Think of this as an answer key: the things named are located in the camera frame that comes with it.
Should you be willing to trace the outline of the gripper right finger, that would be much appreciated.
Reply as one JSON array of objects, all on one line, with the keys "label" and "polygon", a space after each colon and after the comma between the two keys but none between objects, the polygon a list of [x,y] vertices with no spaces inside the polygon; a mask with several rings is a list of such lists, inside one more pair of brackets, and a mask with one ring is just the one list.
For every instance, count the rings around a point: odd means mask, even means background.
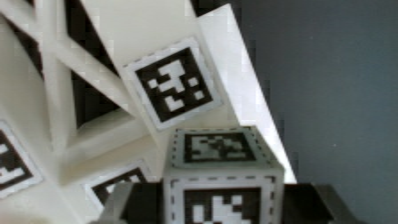
[{"label": "gripper right finger", "polygon": [[363,224],[331,185],[285,185],[283,224]]}]

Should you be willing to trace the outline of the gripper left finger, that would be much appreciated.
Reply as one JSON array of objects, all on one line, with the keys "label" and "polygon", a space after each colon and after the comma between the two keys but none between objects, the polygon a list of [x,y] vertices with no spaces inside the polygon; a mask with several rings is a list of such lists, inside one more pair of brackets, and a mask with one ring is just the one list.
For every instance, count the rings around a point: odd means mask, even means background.
[{"label": "gripper left finger", "polygon": [[89,224],[164,224],[162,183],[121,183]]}]

